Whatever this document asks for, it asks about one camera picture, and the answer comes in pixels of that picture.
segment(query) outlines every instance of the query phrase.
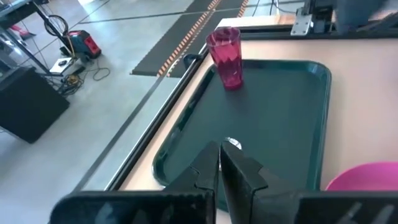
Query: floor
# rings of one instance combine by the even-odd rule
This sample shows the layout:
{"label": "floor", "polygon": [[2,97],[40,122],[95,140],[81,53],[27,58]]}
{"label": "floor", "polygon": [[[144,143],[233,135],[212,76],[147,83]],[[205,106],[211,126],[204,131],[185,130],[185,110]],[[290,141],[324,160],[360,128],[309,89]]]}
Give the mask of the floor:
{"label": "floor", "polygon": [[[83,88],[69,97],[70,108],[36,143],[27,144],[7,133],[0,134],[1,223],[44,224],[53,205],[76,185],[82,184],[83,189],[89,190],[105,188],[179,81],[178,78],[162,80],[92,178],[81,183],[81,178],[157,79],[129,75],[180,16],[153,15],[183,12],[191,2],[51,0],[45,6],[51,14],[64,17],[71,29],[84,29],[93,36],[103,50],[99,64],[108,67],[111,74],[100,82],[88,74]],[[270,2],[250,0],[244,16],[268,15]],[[303,5],[297,1],[280,2],[286,11],[295,11]],[[52,66],[60,57],[60,42],[44,31],[35,14],[19,25],[37,34],[27,44],[41,62]],[[34,65],[23,55],[17,55],[16,60],[22,65]]]}

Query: beige countertop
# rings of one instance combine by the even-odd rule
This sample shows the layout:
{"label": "beige countertop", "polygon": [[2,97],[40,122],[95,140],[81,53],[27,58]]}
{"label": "beige countertop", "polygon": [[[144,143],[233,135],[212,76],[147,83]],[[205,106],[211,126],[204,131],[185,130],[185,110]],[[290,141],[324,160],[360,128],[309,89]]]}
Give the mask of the beige countertop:
{"label": "beige countertop", "polygon": [[[223,19],[219,26],[291,24],[292,16]],[[398,40],[242,41],[246,59],[312,60],[332,74],[321,187],[358,164],[398,160]],[[121,190],[159,190],[152,161],[179,114],[213,64],[208,55],[125,180]],[[218,223],[230,223],[218,211]]]}

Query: pink plastic cup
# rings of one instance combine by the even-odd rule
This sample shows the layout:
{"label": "pink plastic cup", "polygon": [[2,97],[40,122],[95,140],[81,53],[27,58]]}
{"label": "pink plastic cup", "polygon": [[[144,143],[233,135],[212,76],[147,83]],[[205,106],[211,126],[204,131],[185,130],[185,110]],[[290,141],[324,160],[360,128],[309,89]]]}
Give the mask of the pink plastic cup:
{"label": "pink plastic cup", "polygon": [[241,32],[225,27],[212,32],[206,44],[226,90],[236,90],[243,84]]}

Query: metal bracket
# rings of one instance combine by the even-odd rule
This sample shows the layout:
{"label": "metal bracket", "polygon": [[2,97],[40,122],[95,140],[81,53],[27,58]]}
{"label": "metal bracket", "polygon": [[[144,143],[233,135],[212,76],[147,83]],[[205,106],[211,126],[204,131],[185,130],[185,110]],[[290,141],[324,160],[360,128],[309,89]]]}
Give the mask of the metal bracket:
{"label": "metal bracket", "polygon": [[298,8],[291,35],[307,35],[312,27],[312,14],[303,15],[303,8]]}

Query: green tray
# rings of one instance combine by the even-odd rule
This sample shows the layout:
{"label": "green tray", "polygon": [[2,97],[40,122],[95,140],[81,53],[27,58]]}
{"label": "green tray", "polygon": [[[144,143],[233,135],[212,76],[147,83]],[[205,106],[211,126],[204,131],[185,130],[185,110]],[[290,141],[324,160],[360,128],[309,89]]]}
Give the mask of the green tray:
{"label": "green tray", "polygon": [[[207,71],[155,156],[160,184],[173,181],[209,141],[233,138],[294,187],[319,189],[329,69],[309,61],[244,60],[243,79],[241,89],[225,91],[215,67]],[[218,197],[226,210],[221,184]]]}

